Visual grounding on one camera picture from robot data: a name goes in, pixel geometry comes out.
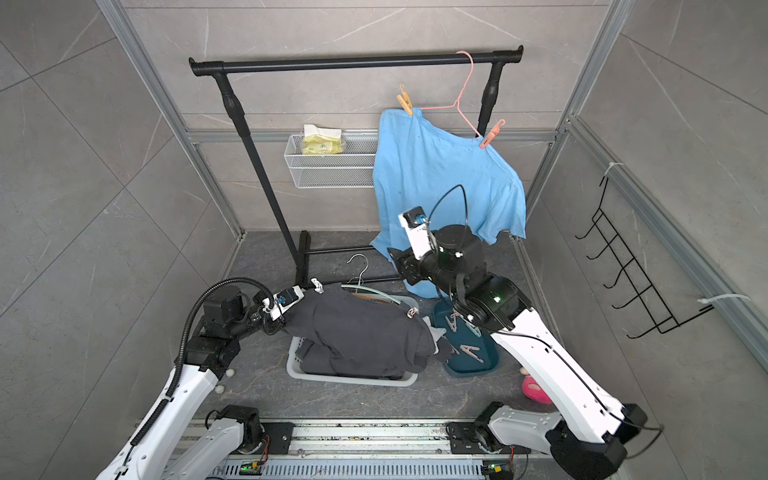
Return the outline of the light pink clothespin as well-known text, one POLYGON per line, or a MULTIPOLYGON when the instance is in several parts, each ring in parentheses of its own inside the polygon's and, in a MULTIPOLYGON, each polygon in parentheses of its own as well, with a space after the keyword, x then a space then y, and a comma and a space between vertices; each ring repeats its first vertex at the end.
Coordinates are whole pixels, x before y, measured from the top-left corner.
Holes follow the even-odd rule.
POLYGON ((311 278, 310 281, 311 281, 311 283, 312 283, 312 285, 314 287, 314 291, 316 293, 318 293, 318 294, 323 294, 324 293, 324 286, 323 286, 323 284, 317 278, 311 278))

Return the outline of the light blue t-shirt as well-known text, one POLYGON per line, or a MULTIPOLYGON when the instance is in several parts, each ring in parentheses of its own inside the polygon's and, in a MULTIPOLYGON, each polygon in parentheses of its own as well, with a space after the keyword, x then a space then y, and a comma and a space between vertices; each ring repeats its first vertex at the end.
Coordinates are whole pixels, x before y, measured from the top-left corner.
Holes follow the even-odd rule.
POLYGON ((371 245, 410 247, 398 216, 422 207, 432 231, 467 224, 489 245, 500 232, 526 236, 526 200, 516 171, 483 139, 462 138, 434 126, 416 109, 388 109, 380 116, 373 183, 380 232, 371 245))

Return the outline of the pink wire hanger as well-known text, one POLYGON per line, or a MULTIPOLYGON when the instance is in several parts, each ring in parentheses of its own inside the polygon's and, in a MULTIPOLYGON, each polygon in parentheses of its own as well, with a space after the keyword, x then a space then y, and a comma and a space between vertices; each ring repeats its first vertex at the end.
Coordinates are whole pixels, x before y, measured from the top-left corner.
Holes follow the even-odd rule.
POLYGON ((474 65, 475 65, 474 58, 468 51, 465 51, 465 50, 459 50, 456 52, 456 54, 465 57, 469 61, 469 71, 455 100, 450 105, 421 107, 420 110, 422 112, 442 111, 442 110, 455 111, 462 118, 462 120, 470 127, 471 131, 475 134, 475 136, 481 137, 482 134, 478 131, 475 125, 468 119, 468 117, 464 114, 461 108, 461 101, 462 101, 463 95, 474 73, 474 65))

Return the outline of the yellow clothespin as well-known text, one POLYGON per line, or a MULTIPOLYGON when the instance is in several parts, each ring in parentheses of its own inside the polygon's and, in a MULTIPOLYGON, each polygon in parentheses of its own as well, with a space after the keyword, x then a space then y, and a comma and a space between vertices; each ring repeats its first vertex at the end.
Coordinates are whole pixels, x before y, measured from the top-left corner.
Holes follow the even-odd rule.
POLYGON ((405 85, 401 83, 399 85, 400 93, 397 95, 397 100, 401 106, 401 108, 409 115, 413 115, 414 106, 411 102, 410 96, 408 92, 405 89, 405 85))

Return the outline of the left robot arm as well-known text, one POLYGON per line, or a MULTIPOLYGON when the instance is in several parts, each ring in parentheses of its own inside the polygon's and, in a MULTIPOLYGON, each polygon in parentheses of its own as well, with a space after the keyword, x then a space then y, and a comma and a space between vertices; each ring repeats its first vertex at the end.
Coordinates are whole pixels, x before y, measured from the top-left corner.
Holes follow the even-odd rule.
POLYGON ((102 479, 205 479, 232 452, 266 454, 270 438, 254 407, 228 405, 209 417, 203 436, 171 458, 190 420, 226 375, 242 339, 274 335, 303 298, 300 286, 272 293, 247 277, 222 280, 194 303, 174 368, 129 441, 100 473, 102 479))

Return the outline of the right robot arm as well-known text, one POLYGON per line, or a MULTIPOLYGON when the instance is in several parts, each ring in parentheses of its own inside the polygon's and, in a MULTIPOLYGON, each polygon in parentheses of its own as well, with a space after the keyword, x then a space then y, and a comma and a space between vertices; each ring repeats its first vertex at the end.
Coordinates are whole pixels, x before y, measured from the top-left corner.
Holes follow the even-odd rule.
POLYGON ((552 419, 493 402, 475 419, 471 439, 495 454, 524 447, 549 455, 573 479, 607 479, 631 459, 627 443, 648 430, 643 409, 602 389, 556 340, 529 298, 488 272, 481 241, 467 223, 432 231, 417 206, 399 214, 409 248, 390 248, 410 285, 432 283, 475 331, 511 354, 557 409, 552 419))

